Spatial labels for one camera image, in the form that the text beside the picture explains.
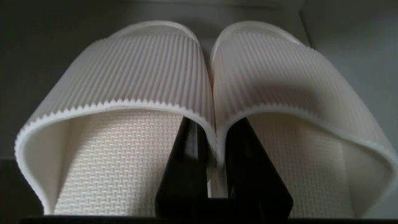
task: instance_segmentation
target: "slide sandal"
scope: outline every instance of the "slide sandal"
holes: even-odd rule
[[[288,32],[255,21],[227,27],[211,76],[218,160],[228,129],[248,117],[293,197],[291,217],[365,217],[397,187],[396,152],[365,104]]]
[[[131,25],[87,47],[16,140],[45,214],[153,216],[182,117],[215,145],[200,45],[166,21]]]

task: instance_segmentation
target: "woven texture pattern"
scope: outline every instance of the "woven texture pattern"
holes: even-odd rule
[[[354,217],[344,143],[289,115],[257,114],[249,121],[293,197],[291,217]]]
[[[154,216],[182,116],[113,111],[74,119],[54,214]]]

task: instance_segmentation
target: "white slipper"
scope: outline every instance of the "white slipper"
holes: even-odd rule
[[[134,24],[77,57],[21,129],[16,158],[45,214],[154,215],[182,116],[214,147],[197,38],[173,22]]]
[[[211,56],[218,159],[249,120],[294,199],[291,217],[363,217],[397,186],[398,158],[362,100],[320,53],[263,22],[239,22]]]

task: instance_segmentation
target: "ribbed texture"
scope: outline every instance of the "ribbed texture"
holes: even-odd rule
[[[70,118],[122,109],[173,112],[200,124],[215,148],[213,99],[201,48],[168,26],[168,32],[154,27],[152,35],[144,29],[90,45],[21,129],[16,158],[46,214],[53,213],[63,184]]]
[[[326,131],[283,116],[250,119],[294,198],[292,216],[364,215],[397,185],[398,158],[380,126],[320,53],[246,30],[213,49],[218,159],[237,120],[294,115]]]
[[[27,123],[58,111],[121,101],[177,105],[213,124],[200,46],[182,35],[100,40],[70,65]]]
[[[218,130],[225,131],[222,127],[248,108],[289,107],[328,123],[346,138],[394,153],[362,100],[312,49],[245,32],[225,40],[213,64]]]

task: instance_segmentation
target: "gray wall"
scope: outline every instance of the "gray wall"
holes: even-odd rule
[[[306,0],[302,18],[398,149],[398,1]],[[398,218],[398,192],[372,216]]]

